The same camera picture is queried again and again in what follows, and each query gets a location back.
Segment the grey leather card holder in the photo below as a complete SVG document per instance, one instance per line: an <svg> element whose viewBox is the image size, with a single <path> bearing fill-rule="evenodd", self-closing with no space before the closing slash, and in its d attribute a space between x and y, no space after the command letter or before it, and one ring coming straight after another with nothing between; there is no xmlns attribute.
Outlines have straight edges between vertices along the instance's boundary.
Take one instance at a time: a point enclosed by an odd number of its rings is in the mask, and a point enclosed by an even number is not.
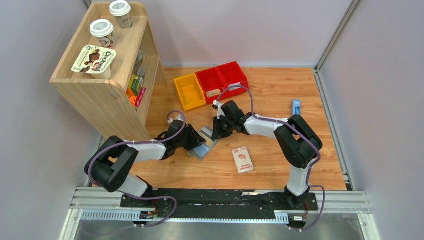
<svg viewBox="0 0 424 240"><path fill-rule="evenodd" d="M199 161L202 161L208 153L215 147L215 145L219 142L219 140L213 140L213 129L204 126L198 131L199 135L205 139L205 142L203 142L198 147L194 148L193 150L190 150L188 152L188 155L191 158L196 158Z"/></svg>

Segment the grey credit card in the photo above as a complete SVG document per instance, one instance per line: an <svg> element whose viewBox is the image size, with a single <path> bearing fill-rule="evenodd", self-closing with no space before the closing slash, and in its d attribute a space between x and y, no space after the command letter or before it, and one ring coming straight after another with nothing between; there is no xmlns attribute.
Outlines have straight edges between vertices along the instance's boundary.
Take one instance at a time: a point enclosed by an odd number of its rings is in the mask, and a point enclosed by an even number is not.
<svg viewBox="0 0 424 240"><path fill-rule="evenodd" d="M230 84L229 86L228 86L228 90L229 91L244 91L244 86L241 84L241 83L234 83L234 84Z"/></svg>

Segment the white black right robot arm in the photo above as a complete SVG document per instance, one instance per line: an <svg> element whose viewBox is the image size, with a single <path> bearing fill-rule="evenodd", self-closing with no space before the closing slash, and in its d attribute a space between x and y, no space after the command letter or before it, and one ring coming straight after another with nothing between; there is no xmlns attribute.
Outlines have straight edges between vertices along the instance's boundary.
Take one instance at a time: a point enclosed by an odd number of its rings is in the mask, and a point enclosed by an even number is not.
<svg viewBox="0 0 424 240"><path fill-rule="evenodd" d="M214 101L217 116L212 119L212 139L230 137L234 132L276 139L290 164L289 180L284 189L286 205L299 209L310 191L311 166L320 158L323 143L304 118L298 114L290 118L267 118L253 112L243 113L230 100Z"/></svg>

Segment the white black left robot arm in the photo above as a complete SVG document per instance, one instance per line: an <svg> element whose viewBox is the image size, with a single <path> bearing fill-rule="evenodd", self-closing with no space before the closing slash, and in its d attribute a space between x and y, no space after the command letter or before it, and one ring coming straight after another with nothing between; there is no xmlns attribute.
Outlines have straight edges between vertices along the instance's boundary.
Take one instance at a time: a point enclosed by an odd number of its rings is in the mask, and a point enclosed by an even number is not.
<svg viewBox="0 0 424 240"><path fill-rule="evenodd" d="M133 165L144 161L162 161L170 158L177 149L192 151L206 140L183 120L174 120L167 131L149 141L130 142L117 136L109 137L84 167L94 184L109 193L122 192L140 207L153 201L149 183L130 173Z"/></svg>

